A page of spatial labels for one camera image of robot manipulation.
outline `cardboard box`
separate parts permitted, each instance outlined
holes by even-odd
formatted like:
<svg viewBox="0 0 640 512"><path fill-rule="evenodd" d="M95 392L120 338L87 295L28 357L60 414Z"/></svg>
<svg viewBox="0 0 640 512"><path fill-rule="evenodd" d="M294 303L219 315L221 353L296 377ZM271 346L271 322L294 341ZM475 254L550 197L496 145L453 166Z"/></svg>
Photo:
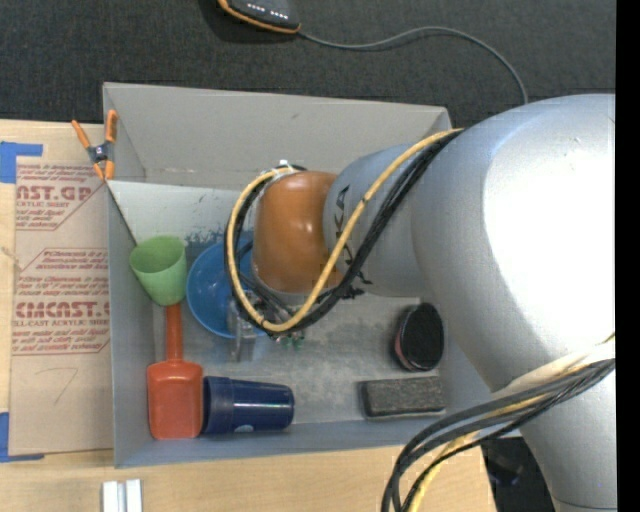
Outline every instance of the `cardboard box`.
<svg viewBox="0 0 640 512"><path fill-rule="evenodd" d="M104 108L120 116L107 214L117 466L398 445L435 420L367 421L357 396L359 381L415 376L393 364L388 347L400 312L417 298L343 301L298 350L260 337L253 360L240 363L228 361L228 339L202 327L185 301L185 359L205 375L290 386L294 422L285 432L154 440L145 372L164 357L164 312L128 257L136 243L173 234L191 263L219 241L235 198L261 170L285 159L339 173L360 156L449 128L445 109L126 84L105 85ZM488 398L451 340L439 371L448 411Z"/></svg>

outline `yellow cable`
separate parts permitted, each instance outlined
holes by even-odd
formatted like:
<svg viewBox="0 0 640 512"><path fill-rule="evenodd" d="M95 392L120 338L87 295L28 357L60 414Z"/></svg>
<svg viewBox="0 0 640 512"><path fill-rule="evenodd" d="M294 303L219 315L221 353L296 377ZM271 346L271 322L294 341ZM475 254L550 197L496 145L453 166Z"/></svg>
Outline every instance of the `yellow cable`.
<svg viewBox="0 0 640 512"><path fill-rule="evenodd" d="M609 337L607 339L605 339L604 341L599 342L597 345L604 345L607 343L615 343L616 341L616 333L613 332L611 335L609 335ZM554 378L560 378L563 375L568 375L574 372L577 372L578 370L581 370L583 368L585 368L586 366L588 366L588 364L580 364L580 365L573 365L570 366L568 368L565 369L563 374L559 374L556 375ZM541 401L543 398L545 398L548 395L548 393L545 394L541 394L538 396L534 396L531 397L529 399L526 400L522 400L521 402L518 402L516 404L512 404L510 406L506 406L503 407L497 411L494 411L493 413L490 414L486 414L484 416L484 418L491 418L494 416L499 416L501 414L505 414L508 412L514 412L517 411L519 409L524 409L526 407L529 407L531 405L534 405L535 402L537 401ZM438 454L438 456L436 457L436 460L441 459L443 456L447 455L448 453L457 450L460 446L466 444L467 440L469 438L471 438L472 436L476 435L479 431L476 432L472 432L470 434L464 435L464 436L460 436L452 441L450 441L447 445L445 445L445 447L442 449L442 451ZM427 492L427 488L429 487L429 485L431 484L431 482L434 480L434 478L436 477L436 475L438 474L438 472L440 471L441 468L441 462L436 462L435 466L433 467L433 469L431 469L430 473L424 478L424 480L422 482L420 482L420 485L418 486L418 489L416 490L413 499L411 500L411 503L409 504L409 508L407 509L408 512L417 512L418 508L420 507L420 504L422 503L422 500Z"/></svg>
<svg viewBox="0 0 640 512"><path fill-rule="evenodd" d="M322 292L327 280L329 279L329 275L333 270L333 267L335 266L336 261L338 261L338 258L340 257L340 254L342 253L342 250L344 249L344 246L347 243L347 240L349 239L351 232L355 227L356 222L360 218L360 215L362 215L362 212L364 211L365 206L371 200L371 198L378 192L378 190L384 184L384 182L398 169L398 167L400 167L400 165L402 165L408 158L413 156L415 153L425 148L426 146L429 146L430 144L433 144L438 140L446 137L450 133L454 133L458 131L461 131L461 129L448 130L445 132L436 133L434 135L431 135L430 137L427 137L426 139L421 140L420 142L414 144L409 149L407 149L399 157L397 157L391 163L391 165L389 165L389 167L387 167L385 171L382 174L380 174L380 176L378 176L378 178L369 187L369 189L364 194L364 196L362 197L362 199L354 209L353 213L349 217L349 220L347 221L347 224L345 226L344 231L342 232L342 235L337 240L336 245L333 248L331 255L329 256L329 259L327 260L326 265L324 266L324 268L322 269L322 272L320 273L320 277L318 278L318 281L316 282L310 295L307 297L305 303L295 313L295 315L293 315L289 320L280 324L274 324L266 320L253 307L253 305L247 298L244 292L244 289L242 288L242 285L240 283L240 278L238 277L238 268L235 263L235 254L233 249L233 233L234 233L236 219L238 217L240 208L243 202L245 201L245 199L247 198L247 196L251 193L251 191L254 188L256 188L263 181L271 179L273 176L278 174L278 171L277 170L269 171L259 176L254 181L252 181L242 191L242 193L240 194L240 197L236 201L231 211L231 216L229 218L229 226L227 229L226 251L227 251L227 259L229 261L229 274L231 277L231 283L236 292L236 296L240 299L240 302L244 306L245 310L249 313L249 315L251 315L253 320L257 322L259 325L261 325L262 327L264 327L265 329L268 329L272 332L284 332L295 327L296 324L298 324L298 322L300 322L300 320L302 320L302 318L304 318L307 312L311 309L316 299L318 298L318 295L320 295L320 292Z"/></svg>
<svg viewBox="0 0 640 512"><path fill-rule="evenodd" d="M449 443L447 443L442 451L438 454L436 460L439 460L448 453L457 450L460 446L466 443L467 439L471 437L471 435L472 434L460 436L452 441L449 441ZM418 487L415 495L413 496L413 499L411 500L408 512L418 512L418 508L420 507L420 504L422 503L422 500L427 492L427 488L429 487L429 485L431 485L431 482L435 479L435 477L440 472L440 469L442 468L442 462L444 461L436 462L436 465L431 469L429 474L424 478L424 480L422 480L422 482L420 482L420 486Z"/></svg>

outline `black cable cord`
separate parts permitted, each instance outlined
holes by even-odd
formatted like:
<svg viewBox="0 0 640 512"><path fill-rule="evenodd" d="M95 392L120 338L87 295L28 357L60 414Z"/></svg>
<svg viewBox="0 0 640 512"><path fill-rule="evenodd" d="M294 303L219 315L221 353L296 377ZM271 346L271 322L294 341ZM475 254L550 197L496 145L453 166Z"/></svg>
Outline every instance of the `black cable cord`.
<svg viewBox="0 0 640 512"><path fill-rule="evenodd" d="M409 193L412 186L416 183L416 181L420 178L420 176L424 174L424 172L426 171L431 161L433 161L433 159L439 154L439 152L450 141L456 138L460 133L461 132L459 131L451 133L443 137L439 141L436 141L433 144L427 146L421 152L417 153L417 156L414 157L413 161L411 161L411 163L401 173L400 177L393 184L391 190L389 191L389 194L383 200L381 208L376 214L369 231L365 235L363 243L358 249L358 252L354 258L354 261L349 266L349 269L343 276L343 279L341 280L341 282L336 287L322 294L318 298L318 306L316 306L315 309L309 312L305 316L305 318L303 318L295 327L292 327L287 331L277 333L277 335L283 336L283 335L291 334L293 332L300 331L310 325L313 325L318 320L326 316L327 313L329 313L329 311L331 311L331 309L333 309L333 307L335 307L335 305L342 298L344 298L345 296L348 296L351 290L351 285L353 281L358 276L362 266L364 265L366 258L368 257L369 253L373 249L375 242L377 241L380 234L388 224L393 213L399 208L402 200ZM266 184L267 182L263 182L260 185L258 185L256 189L252 190L251 193L247 196L247 198L243 202L243 204L241 205L240 210L238 211L238 215L236 217L235 232L233 235L234 236L234 252L237 251L237 247L239 243L238 240L242 232L244 219L252 203L259 196L260 191L264 188L264 186L266 186ZM225 270L228 272L228 264L227 264L226 258L227 258L227 255L225 252ZM258 283L254 282L253 286L254 286L253 291L258 296L264 296L265 292L268 293L266 290L260 289L260 286ZM234 294L234 297L236 297L236 300L238 300L237 292L235 290L233 291L233 294ZM254 319L252 319L250 315L247 315L247 317L249 322L251 322L255 327L264 330L271 336L274 336L276 334L276 333L271 333L268 330L264 329L264 327L259 325L259 323L256 322Z"/></svg>
<svg viewBox="0 0 640 512"><path fill-rule="evenodd" d="M343 276L340 283L324 292L319 297L321 303L311 311L305 318L303 318L294 328L290 331L304 329L308 327L324 316L326 316L331 309L344 297L347 291L351 288L353 281L358 277L360 270L362 269L364 262L371 253L373 246L377 242L378 238L382 234L382 231L387 226L393 214L397 211L402 203L403 199L409 193L413 185L427 170L429 164L435 159L440 151L453 139L455 139L461 132L455 132L443 137L441 140L434 142L427 146L424 150L418 153L414 160L407 166L402 172L400 178L393 184L389 194L384 199L381 208L378 210L371 227L369 228L362 244L360 245L356 256L349 265L347 272Z"/></svg>
<svg viewBox="0 0 640 512"><path fill-rule="evenodd" d="M407 494L407 497L405 498L405 502L402 505L401 511L405 512L408 508L408 506L411 504L411 501L413 500L415 493L417 492L418 488L420 487L421 483L424 481L424 479L429 475L429 473L439 464L441 464L442 462L444 462L445 460L454 457L455 455L463 452L463 451L467 451L470 450L471 448L475 448L476 446L481 445L482 443L489 441L489 440L493 440L493 439L498 439L518 428L520 428L522 425L524 425L525 423L533 420L534 418L540 416L542 413L548 411L549 409L551 409L553 406L557 405L558 403L561 403L563 401L566 401L570 398L573 398L577 395L579 395L580 393L586 391L587 389L591 388L592 386L594 386L595 384L597 384L598 382L600 382L602 379L604 379L607 375L609 375L609 373L611 373L613 371L613 369L615 369L615 361L610 361L607 362L607 364L604 367L593 367L593 372L591 375L588 375L586 377L584 377L583 379L579 380L578 382L572 384L571 386L567 387L565 390L561 391L558 395L555 395L553 397L551 397L549 400L545 401L544 403L538 405L537 407L534 408L534 410L532 410L531 412L523 415L522 417L516 419L515 421L512 421L511 423L507 424L506 426L502 427L501 429L492 432L490 434L487 434L475 441L472 441L471 443L468 443L465 446L462 446L460 448L457 448L456 450L449 452L441 457L438 457L436 460L434 460L429 467L427 467L421 474L420 476L416 479L416 481L413 483L413 485L411 486L411 489L409 490L409 493Z"/></svg>
<svg viewBox="0 0 640 512"><path fill-rule="evenodd" d="M491 437L489 437L488 439L500 437L518 428L519 426L526 423L527 421L530 421L535 416L548 410L549 408L556 405L557 403L568 400L569 398L572 398L573 396L577 396L583 391L586 391L588 388L595 385L597 382L600 382L611 371L613 371L614 368L615 368L615 361L601 361L598 363L594 363L589 367L584 368L583 370L580 371L580 373L570 375L569 377L572 377L571 379L556 381L562 384L562 386L564 387L561 387L560 390L557 391L555 395L544 400L543 402L535 404L533 407L533 411L530 411L527 414L523 414L524 410L519 411L518 415L521 416L520 418L518 418L511 426L507 425L506 427L494 432L493 434L490 434ZM476 428L472 432L479 431L479 430L481 429ZM415 449L411 454L409 454L409 456L405 457L404 469L402 470L399 476L402 476L402 474L406 471L406 469L408 469L408 467L410 467L414 462L416 462L418 459L423 457L426 453L437 448L438 446L441 446L442 444L444 444L444 442L448 442L449 440L451 439L441 442L438 439L434 439L429 443L423 445L422 447ZM399 485L394 486L393 492L394 492L394 507L396 510L400 510Z"/></svg>
<svg viewBox="0 0 640 512"><path fill-rule="evenodd" d="M520 94L522 96L522 104L526 105L527 103L529 103L529 95L527 93L527 89L524 86L524 83L520 78L520 75L515 70L515 68L511 64L509 64L507 59L504 56L502 56L495 48L489 46L484 41L476 37L473 37L470 34L462 32L461 30L457 30L449 27L423 26L423 27L407 30L405 32L389 37L387 39L382 39L380 41L375 41L373 43L365 43L365 44L335 43L332 41L325 41L323 39L307 34L305 32L298 32L298 35L304 39L307 39L308 41L311 41L313 43L320 44L323 46L328 46L330 48L337 48L340 50L349 50L349 51L360 51L360 52L383 51L396 46L410 43L412 41L419 39L420 37L425 37L429 35L440 35L440 36L445 35L445 36L453 36L453 37L465 39L475 45L480 46L481 48L488 51L493 57L495 57L507 69L509 74L516 81L516 84L518 85L518 89L520 90Z"/></svg>
<svg viewBox="0 0 640 512"><path fill-rule="evenodd" d="M474 422L468 423L461 427L454 428L444 434L440 434L436 438L427 442L427 439L446 428L452 427L458 423L463 421L471 420L472 418L478 417L480 415L486 416L488 414L492 414L495 411L511 407L517 405L519 403L523 403L526 400L530 400L532 398L539 397L544 394L555 393L555 395L551 398L555 400L553 403L557 403L560 399L566 399L564 397L564 391L576 383L583 383L585 379L585 375L588 377L590 375L594 375L594 378L590 380L591 385L595 384L602 378L604 378L608 373L610 373L615 368L615 361L601 361L594 363L582 370L576 371L575 373L562 376L552 382L544 383L535 388L524 390L518 393L514 393L513 395L503 397L498 400L494 400L491 402L487 402L485 404L480 404L478 406L472 407L465 411L461 411L459 413L453 414L449 417L443 418L441 421L434 423L427 428L423 429L420 433L414 436L411 439L405 448L402 450L396 463L394 465L394 469L392 471L392 475L389 478L387 483L387 487L385 488L385 492L382 500L382 510L386 511L389 509L389 505L391 500L393 499L394 508L396 510L400 510L401 503L399 501L399 482L401 476L404 472L420 457L428 453L429 451L437 448L438 446L447 443L453 439L456 439L460 436L470 434L472 432L477 432L484 428L489 428L499 423L504 423L505 418L501 416L489 417L489 418L481 418L480 420L476 420ZM587 389L587 387L580 388L581 391ZM518 412L519 416L522 416L522 410Z"/></svg>

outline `orange scoop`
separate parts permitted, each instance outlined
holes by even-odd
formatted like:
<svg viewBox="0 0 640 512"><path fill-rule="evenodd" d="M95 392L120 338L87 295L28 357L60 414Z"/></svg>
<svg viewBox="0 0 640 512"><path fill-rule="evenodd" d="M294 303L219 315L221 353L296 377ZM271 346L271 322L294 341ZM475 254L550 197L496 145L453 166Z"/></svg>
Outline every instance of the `orange scoop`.
<svg viewBox="0 0 640 512"><path fill-rule="evenodd" d="M192 438L202 428L202 367L182 359L180 304L166 316L167 360L147 368L149 426L156 439Z"/></svg>

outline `cardboard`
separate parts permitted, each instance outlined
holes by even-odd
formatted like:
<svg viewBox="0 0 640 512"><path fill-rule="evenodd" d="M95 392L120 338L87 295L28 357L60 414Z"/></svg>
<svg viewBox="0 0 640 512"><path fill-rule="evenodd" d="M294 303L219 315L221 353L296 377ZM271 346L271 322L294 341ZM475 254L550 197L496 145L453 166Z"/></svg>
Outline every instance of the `cardboard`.
<svg viewBox="0 0 640 512"><path fill-rule="evenodd" d="M370 422L358 402L358 381L413 376L393 364L388 344L400 312L417 298L343 302L308 329L300 349L262 337L254 359L241 363L227 359L228 339L204 329L183 304L185 358L205 375L289 385L296 414L287 432L153 440L145 369L162 358L163 312L136 282L128 256L138 241L171 234L185 241L192 262L220 240L233 201L261 170L285 159L340 172L360 156L449 128L446 110L123 84L105 85L104 106L120 116L107 201L117 466L398 445L435 421ZM453 345L445 359L450 410L488 398Z"/></svg>
<svg viewBox="0 0 640 512"><path fill-rule="evenodd" d="M101 125L87 132L104 139ZM18 156L16 184L2 184L13 206L2 215L0 322L9 454L109 448L106 187L70 124L0 121L0 140L42 153Z"/></svg>

